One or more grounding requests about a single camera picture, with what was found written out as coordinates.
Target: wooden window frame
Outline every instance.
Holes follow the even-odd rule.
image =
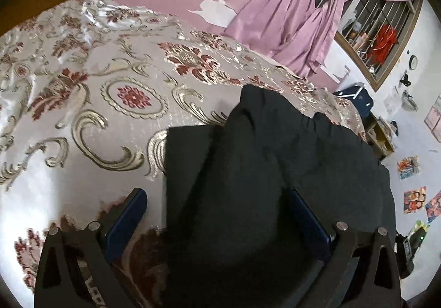
[[[371,85],[372,89],[375,92],[377,92],[380,89],[381,85],[384,83],[388,75],[391,73],[392,69],[395,67],[401,54],[403,53],[404,48],[409,42],[413,30],[415,29],[416,23],[418,21],[418,17],[420,16],[422,6],[423,6],[423,0],[417,1],[417,5],[415,6],[415,13],[409,24],[409,27],[406,33],[403,36],[401,36],[401,40],[399,44],[400,46],[396,51],[395,55],[393,56],[392,60],[390,61],[389,65],[387,65],[387,67],[385,68],[381,77],[378,80],[375,79],[373,75],[369,72],[369,69],[366,67],[366,65],[363,63],[361,58],[354,51],[354,49],[352,48],[350,43],[345,39],[345,37],[340,32],[336,33],[334,40],[340,45],[341,48],[343,48],[343,50],[348,54],[348,56],[352,59],[352,61],[354,61],[354,63],[363,73],[363,75],[368,80],[369,84]]]

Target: metal window grille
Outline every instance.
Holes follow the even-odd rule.
[[[316,0],[316,6],[320,7],[326,1]],[[350,2],[345,4],[343,13],[350,10],[356,20],[339,31],[351,44],[374,79],[381,78],[384,69],[398,51],[400,40],[409,27],[409,19],[415,14],[415,6],[416,1],[355,0],[352,4]],[[356,22],[361,24],[361,29],[354,34]],[[385,63],[376,64],[369,55],[369,49],[378,38],[383,25],[391,25],[395,29],[398,45],[391,49]]]

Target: window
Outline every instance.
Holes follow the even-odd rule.
[[[320,7],[326,1],[316,0],[316,6]],[[345,3],[335,40],[358,65],[375,91],[392,71],[409,41],[422,4],[422,0],[353,0]],[[385,61],[378,64],[370,56],[369,49],[388,25],[395,29],[397,43],[393,45],[389,54],[386,53]]]

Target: red cloth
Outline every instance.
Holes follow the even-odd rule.
[[[383,65],[392,47],[398,43],[395,28],[391,25],[382,25],[380,32],[369,49],[369,56],[375,64]]]

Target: shiny satin fabric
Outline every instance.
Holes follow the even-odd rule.
[[[365,137],[349,101],[175,16],[67,1],[3,35],[0,274],[19,303],[33,307],[50,227],[83,229],[140,187],[147,214],[114,270],[143,306],[160,305],[167,128],[223,125],[247,83]],[[80,267],[96,305],[105,306]]]

